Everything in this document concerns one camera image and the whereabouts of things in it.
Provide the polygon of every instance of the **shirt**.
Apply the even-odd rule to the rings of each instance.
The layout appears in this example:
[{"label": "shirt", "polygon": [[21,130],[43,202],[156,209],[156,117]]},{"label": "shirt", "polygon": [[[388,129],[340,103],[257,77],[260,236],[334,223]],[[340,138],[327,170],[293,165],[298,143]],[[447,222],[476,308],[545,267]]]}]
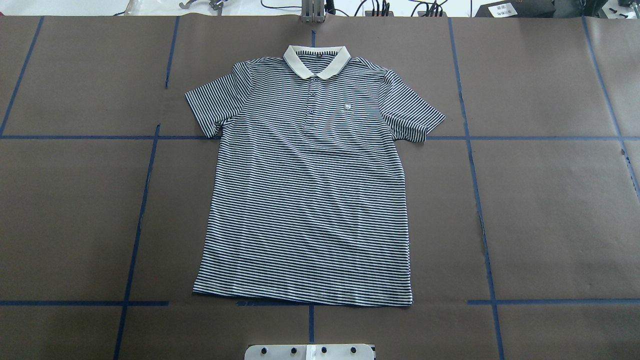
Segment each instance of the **shirt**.
[{"label": "shirt", "polygon": [[356,306],[412,302],[394,140],[445,115],[345,47],[290,46],[186,94],[222,128],[196,293]]}]

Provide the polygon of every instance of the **white label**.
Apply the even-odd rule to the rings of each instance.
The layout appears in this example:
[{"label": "white label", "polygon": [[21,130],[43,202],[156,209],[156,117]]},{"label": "white label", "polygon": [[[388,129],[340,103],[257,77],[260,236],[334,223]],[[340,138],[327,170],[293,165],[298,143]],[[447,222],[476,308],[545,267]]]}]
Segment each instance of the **white label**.
[{"label": "white label", "polygon": [[491,15],[493,15],[493,17],[507,17],[518,15],[511,3],[489,6],[489,11],[491,12]]}]

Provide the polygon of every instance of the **short sleeve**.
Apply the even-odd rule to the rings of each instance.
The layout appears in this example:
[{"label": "short sleeve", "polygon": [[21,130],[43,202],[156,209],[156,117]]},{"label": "short sleeve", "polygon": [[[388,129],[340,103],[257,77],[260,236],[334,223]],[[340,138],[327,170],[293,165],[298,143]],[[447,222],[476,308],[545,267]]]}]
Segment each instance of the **short sleeve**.
[{"label": "short sleeve", "polygon": [[195,88],[185,95],[202,132],[211,138],[232,122],[249,98],[252,77],[246,62],[233,66],[231,74]]},{"label": "short sleeve", "polygon": [[394,140],[422,142],[446,117],[389,70],[380,88],[380,113]]}]

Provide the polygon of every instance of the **striped polo shirt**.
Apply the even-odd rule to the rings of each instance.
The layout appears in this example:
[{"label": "striped polo shirt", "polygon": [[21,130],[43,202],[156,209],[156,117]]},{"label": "striped polo shirt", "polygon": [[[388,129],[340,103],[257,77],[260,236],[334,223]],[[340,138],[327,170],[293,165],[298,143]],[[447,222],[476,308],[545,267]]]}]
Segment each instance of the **striped polo shirt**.
[{"label": "striped polo shirt", "polygon": [[237,63],[186,99],[208,137],[223,130],[194,292],[413,302],[394,140],[424,141],[445,115],[345,47]]}]

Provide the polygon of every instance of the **striped fabric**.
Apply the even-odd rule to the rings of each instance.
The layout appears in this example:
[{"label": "striped fabric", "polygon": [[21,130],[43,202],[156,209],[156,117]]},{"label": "striped fabric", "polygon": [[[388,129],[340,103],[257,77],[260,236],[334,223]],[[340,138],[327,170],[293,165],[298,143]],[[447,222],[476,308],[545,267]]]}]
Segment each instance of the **striped fabric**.
[{"label": "striped fabric", "polygon": [[223,129],[194,292],[412,303],[394,140],[423,141],[443,114],[344,47],[237,63],[186,99],[207,136]]}]

